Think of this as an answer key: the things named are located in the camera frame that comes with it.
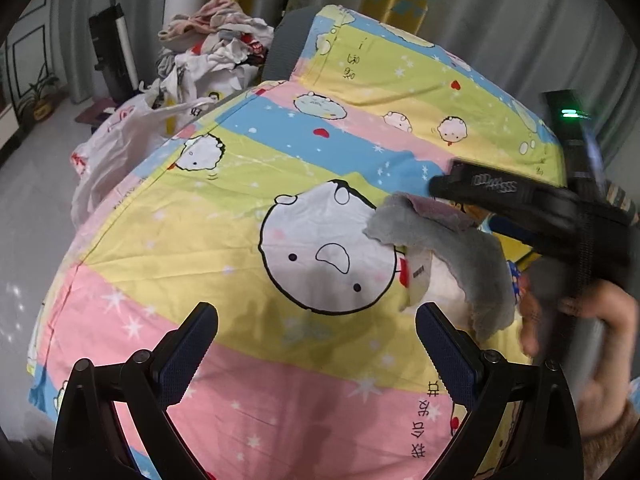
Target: white wall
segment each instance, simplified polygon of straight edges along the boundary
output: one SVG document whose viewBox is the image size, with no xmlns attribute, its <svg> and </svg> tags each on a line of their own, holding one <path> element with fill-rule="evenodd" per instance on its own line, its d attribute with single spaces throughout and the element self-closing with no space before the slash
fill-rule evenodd
<svg viewBox="0 0 640 480">
<path fill-rule="evenodd" d="M 640 204 L 640 121 L 606 169 L 607 177 Z"/>
</svg>

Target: screw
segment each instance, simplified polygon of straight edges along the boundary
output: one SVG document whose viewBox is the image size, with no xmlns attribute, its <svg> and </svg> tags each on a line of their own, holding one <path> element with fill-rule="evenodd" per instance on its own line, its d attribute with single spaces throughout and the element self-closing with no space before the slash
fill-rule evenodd
<svg viewBox="0 0 640 480">
<path fill-rule="evenodd" d="M 89 363 L 91 361 L 89 361 L 89 359 L 80 359 L 77 363 L 76 366 L 74 366 L 74 368 L 78 371 L 81 372 L 83 370 L 86 370 L 89 367 Z"/>
<path fill-rule="evenodd" d="M 497 352 L 495 350 L 485 350 L 484 352 L 482 352 L 482 355 L 487 361 L 494 364 L 497 363 L 501 357 L 500 352 Z"/>
<path fill-rule="evenodd" d="M 135 354 L 133 354 L 133 361 L 141 364 L 145 362 L 147 359 L 151 357 L 151 352 L 149 350 L 138 350 Z"/>
</svg>

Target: tiled floor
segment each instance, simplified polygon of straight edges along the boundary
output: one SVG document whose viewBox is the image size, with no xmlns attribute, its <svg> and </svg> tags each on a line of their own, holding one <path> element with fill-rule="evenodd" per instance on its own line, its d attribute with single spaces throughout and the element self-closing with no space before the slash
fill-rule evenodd
<svg viewBox="0 0 640 480">
<path fill-rule="evenodd" d="M 27 401 L 31 330 L 74 236 L 71 197 L 78 178 L 73 148 L 90 136 L 74 118 L 90 102 L 65 100 L 0 166 L 0 426 L 9 439 L 41 431 L 44 417 Z"/>
</svg>

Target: red heart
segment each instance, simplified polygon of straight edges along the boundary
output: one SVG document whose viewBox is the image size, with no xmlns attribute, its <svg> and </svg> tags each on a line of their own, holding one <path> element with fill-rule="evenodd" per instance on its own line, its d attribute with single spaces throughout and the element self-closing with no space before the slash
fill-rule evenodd
<svg viewBox="0 0 640 480">
<path fill-rule="evenodd" d="M 325 139 L 329 138 L 329 132 L 327 130 L 325 130 L 324 128 L 316 128 L 314 130 L 314 135 L 320 136 L 320 137 L 324 137 Z"/>
</svg>

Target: cartoon blanket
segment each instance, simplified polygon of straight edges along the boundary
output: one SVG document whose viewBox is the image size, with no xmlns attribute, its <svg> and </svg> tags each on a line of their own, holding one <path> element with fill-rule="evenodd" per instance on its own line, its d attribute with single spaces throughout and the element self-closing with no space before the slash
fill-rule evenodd
<svg viewBox="0 0 640 480">
<path fill-rule="evenodd" d="M 418 479 L 465 415 L 415 334 L 401 248 L 362 229 L 464 156 L 559 183 L 546 126 L 440 47 L 329 6 L 292 81 L 187 127 L 79 231 L 40 314 L 33 404 L 74 362 L 153 348 L 199 301 L 218 335 L 168 413 L 219 480 Z M 525 362 L 517 325 L 487 346 Z M 126 410 L 141 471 L 159 478 Z M 497 463 L 513 413 L 479 473 Z"/>
</svg>

